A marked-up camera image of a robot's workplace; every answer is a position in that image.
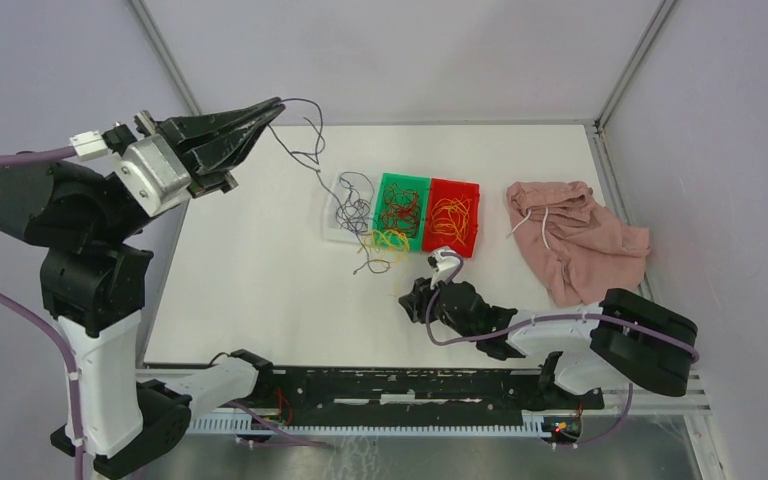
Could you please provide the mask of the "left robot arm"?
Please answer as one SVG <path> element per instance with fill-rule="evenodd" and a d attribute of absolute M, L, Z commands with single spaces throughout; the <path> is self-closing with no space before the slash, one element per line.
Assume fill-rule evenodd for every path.
<path fill-rule="evenodd" d="M 152 253 L 132 236 L 179 205 L 236 185 L 232 170 L 285 108 L 252 106 L 72 137 L 62 153 L 28 154 L 0 167 L 0 231 L 42 247 L 44 331 L 64 357 L 66 424 L 58 450 L 123 479 L 170 452 L 190 422 L 232 401 L 267 404 L 266 360 L 235 353 L 172 381 L 139 381 L 136 353 Z"/>

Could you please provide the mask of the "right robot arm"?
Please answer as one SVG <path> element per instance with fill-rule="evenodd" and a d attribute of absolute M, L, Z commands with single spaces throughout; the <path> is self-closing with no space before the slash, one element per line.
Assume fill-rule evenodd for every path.
<path fill-rule="evenodd" d="M 545 356 L 548 374 L 537 392 L 551 408 L 625 384 L 682 397 L 699 359 L 693 321 L 620 288 L 595 304 L 536 313 L 491 305 L 468 282 L 419 278 L 398 303 L 411 322 L 439 322 L 455 332 L 448 341 L 433 338 L 436 346 L 472 343 L 499 361 Z"/>

